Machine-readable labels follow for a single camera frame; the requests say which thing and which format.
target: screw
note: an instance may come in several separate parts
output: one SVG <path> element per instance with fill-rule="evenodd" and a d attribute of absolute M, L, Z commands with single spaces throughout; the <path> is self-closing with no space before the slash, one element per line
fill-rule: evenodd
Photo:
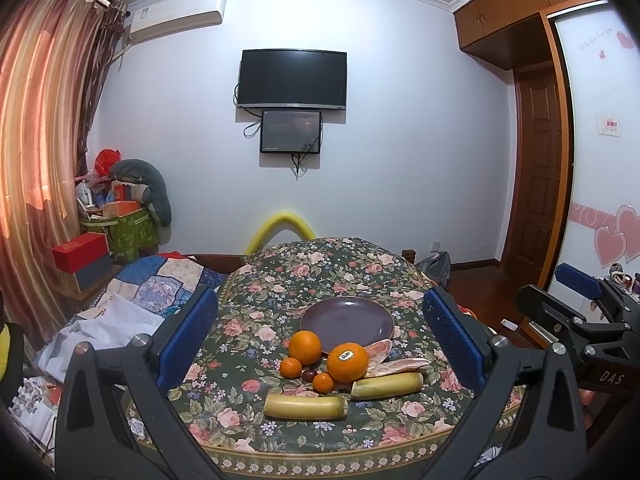
<path fill-rule="evenodd" d="M 76 345 L 75 352 L 76 354 L 84 354 L 89 349 L 89 342 L 82 341 Z"/>
<path fill-rule="evenodd" d="M 562 343 L 553 343 L 551 345 L 551 349 L 554 351 L 555 354 L 558 354 L 558 355 L 566 354 L 566 348 Z"/>
<path fill-rule="evenodd" d="M 148 336 L 148 334 L 138 334 L 133 336 L 131 342 L 133 343 L 133 346 L 146 346 L 149 343 L 150 339 L 151 338 Z"/>
<path fill-rule="evenodd" d="M 509 345 L 509 340 L 503 335 L 494 335 L 491 338 L 491 344 L 496 348 L 504 348 L 505 346 Z"/>

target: curtain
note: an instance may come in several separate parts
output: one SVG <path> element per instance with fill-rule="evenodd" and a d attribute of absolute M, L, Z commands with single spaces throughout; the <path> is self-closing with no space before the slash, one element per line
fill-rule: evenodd
<path fill-rule="evenodd" d="M 51 248 L 79 235 L 81 98 L 103 14 L 92 0 L 28 0 L 0 41 L 0 289 L 35 349 L 77 305 Z"/>
<path fill-rule="evenodd" d="M 118 41 L 124 32 L 124 17 L 127 10 L 122 0 L 115 0 L 104 13 L 89 62 L 89 72 L 84 80 L 82 107 L 80 110 L 81 129 L 78 135 L 78 165 L 76 175 L 87 174 L 86 140 L 94 124 L 95 110 L 107 79 L 109 65 Z"/>

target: orange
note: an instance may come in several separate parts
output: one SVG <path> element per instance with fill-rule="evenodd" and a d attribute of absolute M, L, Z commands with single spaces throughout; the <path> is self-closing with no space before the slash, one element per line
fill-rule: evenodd
<path fill-rule="evenodd" d="M 289 355 L 305 366 L 318 362 L 322 355 L 320 338 L 309 330 L 296 332 L 289 339 Z"/>
<path fill-rule="evenodd" d="M 357 343 L 338 345 L 326 359 L 326 371 L 341 383 L 357 381 L 366 373 L 368 366 L 369 355 Z"/>
<path fill-rule="evenodd" d="M 280 375 L 286 379 L 297 379 L 302 373 L 302 363 L 293 357 L 286 357 L 280 363 Z"/>
<path fill-rule="evenodd" d="M 331 375 L 321 373 L 314 377 L 314 390 L 321 394 L 328 394 L 334 390 L 335 383 Z"/>

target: table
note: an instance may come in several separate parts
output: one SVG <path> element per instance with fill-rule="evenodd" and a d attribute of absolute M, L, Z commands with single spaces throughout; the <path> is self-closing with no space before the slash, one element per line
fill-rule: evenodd
<path fill-rule="evenodd" d="M 471 402 L 420 312 L 430 280 L 403 258 L 357 238 L 323 238 L 265 248 L 228 277 L 218 320 L 169 399 L 196 441 L 230 476 L 320 478 L 366 474 L 410 478 L 424 466 Z M 425 386 L 398 399 L 349 404 L 346 420 L 272 420 L 268 393 L 316 396 L 302 380 L 278 373 L 302 314 L 336 295 L 362 296 L 394 318 L 391 359 L 423 357 Z M 522 390 L 511 395 L 508 428 Z M 152 446 L 135 406 L 127 418 L 140 444 Z"/>

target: pink heart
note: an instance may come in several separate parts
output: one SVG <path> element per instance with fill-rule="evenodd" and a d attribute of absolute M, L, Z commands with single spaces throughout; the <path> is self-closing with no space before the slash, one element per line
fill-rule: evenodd
<path fill-rule="evenodd" d="M 625 236 L 620 233 L 611 234 L 608 227 L 601 226 L 596 229 L 595 245 L 603 269 L 625 255 Z"/>
<path fill-rule="evenodd" d="M 640 256 L 640 217 L 631 206 L 623 205 L 618 209 L 616 231 L 624 235 L 626 240 L 626 262 Z"/>

